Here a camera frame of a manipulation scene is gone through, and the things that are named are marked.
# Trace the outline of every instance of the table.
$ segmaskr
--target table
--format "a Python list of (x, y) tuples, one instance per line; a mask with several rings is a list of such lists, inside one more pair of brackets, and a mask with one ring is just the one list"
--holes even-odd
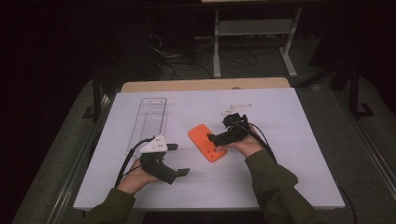
[[(122, 12), (152, 12), (162, 10), (214, 10), (216, 12), (214, 21), (214, 54), (213, 54), (213, 77), (221, 77), (219, 59), (219, 37), (226, 35), (287, 35), (286, 41), (279, 48), (280, 56), (288, 70), (290, 77), (297, 77), (297, 72), (289, 56), (291, 42), (300, 19), (303, 7), (320, 6), (326, 4), (343, 3), (342, 0), (201, 0), (201, 1), (151, 1), (141, 4), (129, 4), (117, 7), (95, 7), (90, 8), (90, 13), (112, 13)], [(222, 21), (219, 19), (220, 10), (239, 8), (273, 8), (280, 10), (282, 7), (295, 8), (294, 14), (289, 17), (268, 20), (239, 20)]]
[[(126, 156), (138, 105), (142, 98), (150, 97), (167, 99), (169, 115), (165, 138), (167, 143), (179, 144), (177, 151), (165, 155), (164, 163), (173, 169), (191, 170), (187, 176), (177, 178), (173, 185), (147, 186), (135, 195), (134, 208), (147, 211), (259, 209), (243, 156), (230, 149), (218, 161), (209, 162), (187, 136), (187, 131), (200, 123), (206, 124), (213, 133), (224, 132), (219, 113), (230, 104), (253, 104), (246, 111), (249, 121), (263, 130), (278, 162), (299, 177), (296, 189), (314, 207), (344, 207), (296, 92), (285, 80), (238, 78), (125, 84), (111, 108), (74, 207), (91, 209), (101, 203), (114, 186)], [(212, 90), (207, 90), (209, 83)], [(244, 89), (251, 83), (254, 83), (253, 89)], [(158, 84), (162, 88), (155, 91)], [(147, 88), (146, 91), (139, 90), (139, 86)], [(224, 90), (230, 87), (238, 87), (238, 90)]]

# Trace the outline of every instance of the olive green sleeve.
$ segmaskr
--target olive green sleeve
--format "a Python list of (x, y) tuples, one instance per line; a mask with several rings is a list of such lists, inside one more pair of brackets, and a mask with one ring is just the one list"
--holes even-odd
[(105, 201), (94, 207), (82, 223), (126, 223), (134, 206), (134, 196), (119, 189), (111, 189)]
[(276, 164), (265, 150), (246, 158), (252, 187), (267, 223), (324, 223), (294, 188), (297, 176)]

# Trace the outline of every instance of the orange phone case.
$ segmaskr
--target orange phone case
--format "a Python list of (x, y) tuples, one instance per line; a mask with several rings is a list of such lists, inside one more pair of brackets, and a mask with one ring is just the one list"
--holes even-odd
[(215, 151), (216, 146), (213, 144), (213, 142), (209, 141), (206, 135), (207, 133), (212, 132), (210, 132), (210, 130), (204, 124), (200, 124), (189, 130), (188, 135), (192, 142), (201, 150), (204, 156), (209, 161), (213, 162), (224, 156), (227, 153), (227, 150)]

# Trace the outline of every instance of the transparent container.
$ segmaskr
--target transparent container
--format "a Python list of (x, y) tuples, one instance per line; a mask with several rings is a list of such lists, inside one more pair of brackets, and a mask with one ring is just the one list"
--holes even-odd
[[(126, 154), (141, 140), (156, 137), (159, 134), (165, 136), (167, 119), (166, 98), (142, 99)], [(140, 157), (140, 148), (146, 144), (143, 143), (135, 150), (134, 157)]]

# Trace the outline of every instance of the black cable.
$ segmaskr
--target black cable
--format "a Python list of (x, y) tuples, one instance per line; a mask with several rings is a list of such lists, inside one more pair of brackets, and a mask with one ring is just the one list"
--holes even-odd
[(347, 192), (344, 190), (344, 188), (342, 186), (338, 186), (338, 188), (343, 192), (344, 196), (346, 196), (346, 200), (350, 205), (350, 209), (352, 210), (352, 215), (353, 215), (353, 223), (358, 224), (358, 216), (356, 215), (355, 206), (353, 206), (353, 203), (350, 200), (350, 198), (347, 195)]
[(162, 64), (166, 65), (166, 66), (168, 66), (168, 67), (170, 67), (172, 69), (172, 76), (171, 76), (170, 80), (173, 80), (174, 77), (176, 76), (175, 68), (172, 65), (170, 65), (169, 63), (162, 63)]
[(121, 166), (121, 169), (120, 169), (120, 171), (119, 171), (119, 175), (117, 176), (117, 181), (116, 181), (116, 184), (115, 184), (114, 188), (116, 188), (116, 187), (119, 185), (119, 183), (121, 182), (122, 178), (124, 177), (123, 172), (124, 172), (126, 166), (128, 165), (129, 161), (131, 160), (132, 156), (134, 155), (134, 151), (135, 151), (140, 145), (142, 145), (143, 143), (145, 143), (145, 142), (151, 142), (153, 139), (154, 139), (154, 137), (144, 139), (144, 140), (138, 142), (138, 143), (129, 151), (128, 155), (127, 155), (126, 158), (125, 158), (124, 163), (123, 163), (122, 166)]
[(175, 75), (175, 74), (161, 72), (160, 75), (163, 75), (163, 80), (167, 80), (168, 79), (166, 76), (170, 76), (169, 80), (175, 80), (175, 77), (177, 78), (177, 80), (181, 80), (180, 76)]
[(267, 153), (270, 155), (270, 157), (274, 160), (274, 162), (277, 163), (274, 152), (272, 151), (272, 149), (267, 144), (265, 144), (265, 142), (262, 141), (262, 139), (257, 134), (255, 134), (251, 130), (248, 130), (247, 128), (245, 128), (244, 126), (242, 126), (238, 123), (230, 122), (230, 124), (237, 126), (238, 128), (244, 130), (245, 132), (250, 134), (252, 137), (254, 137), (254, 139), (256, 139), (260, 143), (260, 145), (262, 145), (262, 147), (264, 147), (264, 149), (267, 151)]
[[(203, 52), (200, 52), (200, 53), (196, 52), (195, 61), (197, 61), (198, 59), (200, 59), (201, 57), (203, 57), (207, 53), (213, 53), (213, 49), (209, 49), (209, 50), (206, 50), (206, 51), (203, 51)], [(180, 60), (180, 59), (185, 60), (183, 62), (175, 62), (175, 63), (193, 63), (192, 59), (184, 56), (183, 54), (178, 54), (177, 56), (168, 55), (167, 57), (165, 57), (165, 59), (166, 59), (166, 61)]]
[(132, 171), (134, 171), (135, 169), (137, 169), (137, 168), (140, 168), (142, 165), (138, 165), (138, 166), (136, 166), (134, 169), (132, 169), (132, 170), (129, 170), (127, 173), (125, 173), (122, 177), (125, 177), (126, 175), (128, 175), (129, 173), (131, 173)]
[[(202, 53), (200, 56), (197, 57), (197, 59), (196, 59), (195, 61), (197, 61), (198, 59), (200, 59), (201, 57), (205, 56), (205, 55), (208, 54), (208, 53), (211, 54), (212, 52), (211, 52), (211, 51), (207, 51), (207, 52), (205, 52), (205, 53)], [(205, 67), (209, 64), (209, 62), (210, 62), (211, 59), (212, 59), (212, 56), (210, 55), (210, 56), (207, 58), (207, 60), (205, 61), (204, 65), (199, 65), (199, 64), (193, 62), (192, 60), (187, 60), (186, 62), (168, 62), (168, 63), (180, 64), (180, 65), (183, 65), (183, 64), (184, 64), (184, 65), (195, 65), (195, 66), (198, 66), (198, 67), (200, 67), (200, 68), (205, 68)], [(200, 68), (198, 68), (198, 69), (189, 69), (189, 70), (186, 70), (186, 71), (195, 71), (195, 70), (199, 70)]]
[[(257, 59), (256, 56), (262, 56), (262, 55), (270, 54), (270, 53), (274, 52), (274, 50), (276, 50), (276, 49), (278, 49), (280, 46), (282, 46), (282, 44), (279, 44), (279, 45), (274, 46), (273, 48), (271, 48), (271, 49), (270, 49), (269, 51), (267, 51), (267, 52), (264, 52), (264, 53), (256, 53), (255, 51), (256, 51), (261, 45), (263, 45), (263, 44), (264, 44), (264, 42), (262, 41), (262, 42), (260, 42), (260, 43), (255, 47), (255, 49), (251, 49), (251, 50), (248, 50), (247, 52), (244, 52), (243, 50), (241, 50), (241, 48), (243, 47), (243, 44), (242, 44), (242, 43), (239, 43), (239, 46), (237, 46), (237, 47), (232, 46), (232, 45), (226, 43), (226, 45), (227, 45), (227, 47), (228, 47), (229, 49), (231, 49), (231, 50), (238, 50), (240, 53), (232, 52), (231, 50), (226, 50), (226, 51), (227, 51), (229, 54), (231, 54), (231, 56), (232, 56), (234, 59), (239, 60), (239, 61), (240, 61), (240, 60), (244, 60), (245, 62), (238, 62), (238, 61), (236, 61), (236, 60), (233, 60), (232, 58), (226, 56), (226, 55), (223, 54), (223, 53), (219, 53), (219, 56), (220, 56), (220, 58), (221, 58), (225, 63), (227, 63), (227, 64), (230, 65), (231, 67), (234, 67), (234, 68), (249, 68), (250, 66), (253, 66), (253, 65), (255, 65), (255, 64), (258, 63), (258, 59)], [(254, 61), (251, 62), (251, 61), (248, 59), (248, 56), (251, 56), (251, 57), (253, 58)]]
[(270, 145), (268, 144), (267, 138), (265, 137), (264, 133), (262, 132), (262, 130), (260, 130), (259, 127), (257, 127), (255, 124), (249, 123), (251, 126), (255, 127), (257, 130), (259, 130), (259, 132), (262, 134), (262, 137), (265, 140), (265, 143), (268, 145), (268, 147), (270, 147)]
[(283, 40), (281, 40), (278, 44), (276, 44), (274, 47), (272, 47), (272, 48), (271, 48), (270, 50), (268, 50), (267, 52), (264, 52), (264, 53), (255, 53), (255, 51), (256, 51), (259, 47), (261, 47), (263, 44), (266, 43), (265, 41), (260, 41), (259, 44), (256, 45), (256, 47), (255, 47), (254, 49), (250, 50), (250, 51), (247, 53), (247, 55), (249, 55), (249, 54), (251, 54), (251, 55), (256, 55), (256, 56), (267, 55), (267, 54), (269, 54), (269, 53), (272, 53), (274, 50), (279, 49), (279, 47), (283, 46), (283, 43), (284, 43), (284, 42), (285, 42), (285, 38), (283, 38)]
[[(200, 57), (203, 57), (203, 56), (206, 55), (206, 54), (207, 54), (207, 52), (203, 53)], [(172, 62), (167, 62), (167, 63), (163, 63), (163, 64), (166, 64), (167, 66), (171, 67), (173, 70), (178, 69), (178, 70), (181, 70), (181, 71), (197, 71), (197, 70), (204, 69), (204, 70), (208, 73), (209, 79), (211, 79), (211, 78), (212, 78), (212, 75), (211, 75), (210, 72), (205, 68), (205, 67), (209, 64), (210, 59), (211, 59), (211, 57), (208, 57), (208, 59), (206, 60), (206, 62), (205, 62), (204, 65), (199, 65), (199, 64), (196, 64), (196, 63), (193, 63), (193, 62), (183, 62), (183, 63), (179, 63), (179, 62), (174, 62), (174, 63), (172, 63)], [(182, 68), (182, 67), (179, 67), (179, 66), (174, 66), (174, 64), (188, 65), (188, 66), (196, 66), (196, 68), (189, 68), (189, 69), (188, 69), (188, 68)]]

